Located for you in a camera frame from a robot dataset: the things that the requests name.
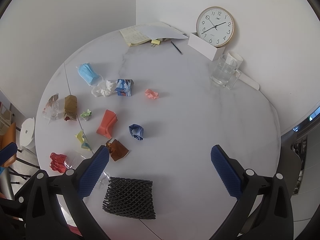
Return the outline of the clear plastic cup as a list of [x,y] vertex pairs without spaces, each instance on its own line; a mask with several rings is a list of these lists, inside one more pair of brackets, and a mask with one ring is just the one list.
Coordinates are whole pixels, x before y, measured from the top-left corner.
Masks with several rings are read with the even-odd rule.
[[[89,159],[92,155],[92,151],[75,151],[75,150],[70,150],[66,153],[67,157],[65,160],[65,167],[67,169],[73,168],[76,169],[83,160]],[[106,172],[106,169],[103,170],[101,173],[99,180],[98,180],[98,187],[99,189],[103,189],[107,184],[110,179],[110,175]]]

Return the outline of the black foam net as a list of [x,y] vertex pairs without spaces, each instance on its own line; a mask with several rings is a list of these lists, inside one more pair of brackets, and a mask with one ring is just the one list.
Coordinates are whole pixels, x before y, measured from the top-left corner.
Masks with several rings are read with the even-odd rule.
[[120,217],[154,220],[152,186],[151,180],[111,177],[103,210]]

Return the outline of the blue wrapper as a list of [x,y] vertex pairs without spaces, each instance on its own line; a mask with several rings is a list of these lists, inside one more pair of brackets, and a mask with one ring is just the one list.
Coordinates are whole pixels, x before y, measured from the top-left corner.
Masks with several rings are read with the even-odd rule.
[[132,137],[139,141],[144,139],[144,128],[138,124],[131,124],[129,126],[129,132]]

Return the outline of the pink paper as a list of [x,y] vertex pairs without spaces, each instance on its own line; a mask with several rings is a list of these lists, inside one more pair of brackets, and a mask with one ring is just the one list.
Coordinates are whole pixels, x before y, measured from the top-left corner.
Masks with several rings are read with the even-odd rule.
[[148,99],[152,99],[152,100],[155,100],[155,99],[158,99],[159,98],[159,93],[158,92],[155,92],[151,89],[146,89],[145,90],[145,96],[148,98]]

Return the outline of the blue face mask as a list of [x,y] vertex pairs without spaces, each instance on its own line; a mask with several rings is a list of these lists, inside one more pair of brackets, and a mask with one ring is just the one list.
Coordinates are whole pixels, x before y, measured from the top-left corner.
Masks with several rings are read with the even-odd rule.
[[89,85],[96,86],[103,80],[103,77],[99,75],[89,62],[82,63],[76,66],[80,77]]

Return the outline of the yellow crumpled paper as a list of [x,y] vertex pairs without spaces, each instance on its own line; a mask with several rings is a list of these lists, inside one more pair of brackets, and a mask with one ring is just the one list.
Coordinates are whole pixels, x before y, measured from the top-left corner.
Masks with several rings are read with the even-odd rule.
[[75,135],[75,137],[80,142],[82,149],[85,149],[85,150],[88,150],[88,151],[92,150],[90,145],[89,145],[89,143],[88,143],[88,141],[87,141],[87,138],[86,138],[83,130],[81,130],[79,133],[77,133]]

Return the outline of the orange red crumpled paper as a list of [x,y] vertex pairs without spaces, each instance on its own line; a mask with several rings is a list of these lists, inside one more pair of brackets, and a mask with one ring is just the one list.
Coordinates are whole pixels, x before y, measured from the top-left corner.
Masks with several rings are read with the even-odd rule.
[[108,139],[112,138],[112,131],[115,123],[117,122],[116,113],[110,110],[106,110],[103,116],[103,119],[97,129],[97,133]]

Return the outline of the clear plastic wrapper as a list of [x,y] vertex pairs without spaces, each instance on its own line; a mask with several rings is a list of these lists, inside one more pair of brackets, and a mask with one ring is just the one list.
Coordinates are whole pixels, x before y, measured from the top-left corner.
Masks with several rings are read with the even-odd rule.
[[52,95],[47,101],[42,116],[47,120],[48,123],[59,119],[59,94]]

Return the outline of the white plastic stool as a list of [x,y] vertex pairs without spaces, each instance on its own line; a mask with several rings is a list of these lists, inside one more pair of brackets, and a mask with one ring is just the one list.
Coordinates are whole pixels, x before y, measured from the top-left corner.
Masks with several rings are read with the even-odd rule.
[[22,123],[20,130],[20,145],[27,149],[32,149],[35,147],[35,119],[28,118]]

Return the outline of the crumpled white tissue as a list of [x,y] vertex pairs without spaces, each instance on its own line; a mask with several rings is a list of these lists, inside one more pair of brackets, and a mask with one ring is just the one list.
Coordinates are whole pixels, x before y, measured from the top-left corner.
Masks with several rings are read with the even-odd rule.
[[101,81],[97,86],[93,87],[91,92],[95,97],[99,97],[99,96],[106,97],[116,92],[115,91],[116,86],[117,86],[116,82],[104,80],[104,81]]

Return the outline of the orange leather chair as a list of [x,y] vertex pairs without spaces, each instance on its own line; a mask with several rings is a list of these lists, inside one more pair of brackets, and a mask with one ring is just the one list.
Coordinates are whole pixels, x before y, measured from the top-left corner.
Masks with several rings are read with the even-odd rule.
[[16,123],[13,122],[4,135],[1,135],[1,167],[9,167],[16,161]]

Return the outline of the blue white crumpled carton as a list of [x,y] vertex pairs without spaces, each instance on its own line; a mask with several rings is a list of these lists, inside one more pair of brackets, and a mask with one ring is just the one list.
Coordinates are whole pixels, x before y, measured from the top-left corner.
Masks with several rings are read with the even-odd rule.
[[131,96],[131,90],[134,85],[132,79],[118,79],[115,91],[118,96]]

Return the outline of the clear glass mug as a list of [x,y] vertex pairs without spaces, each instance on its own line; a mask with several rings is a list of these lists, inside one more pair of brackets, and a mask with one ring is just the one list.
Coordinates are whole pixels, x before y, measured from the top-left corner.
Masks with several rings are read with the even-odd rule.
[[236,59],[229,54],[222,54],[212,62],[210,79],[218,86],[231,90],[241,75]]

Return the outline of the white paper sheet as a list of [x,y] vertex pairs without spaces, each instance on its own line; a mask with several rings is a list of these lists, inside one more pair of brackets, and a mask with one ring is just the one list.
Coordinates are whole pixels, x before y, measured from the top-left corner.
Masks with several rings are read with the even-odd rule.
[[188,38],[183,32],[167,25],[164,23],[157,23],[156,25],[140,25],[137,27],[138,30],[151,40],[157,40],[161,38],[170,38],[170,39],[186,39]]

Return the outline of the round wall clock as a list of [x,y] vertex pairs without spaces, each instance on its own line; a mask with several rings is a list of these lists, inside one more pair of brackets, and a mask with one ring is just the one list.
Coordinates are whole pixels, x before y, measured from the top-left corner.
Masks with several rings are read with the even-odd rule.
[[209,7],[200,13],[196,22],[197,36],[220,48],[227,45],[235,32],[235,21],[222,7]]

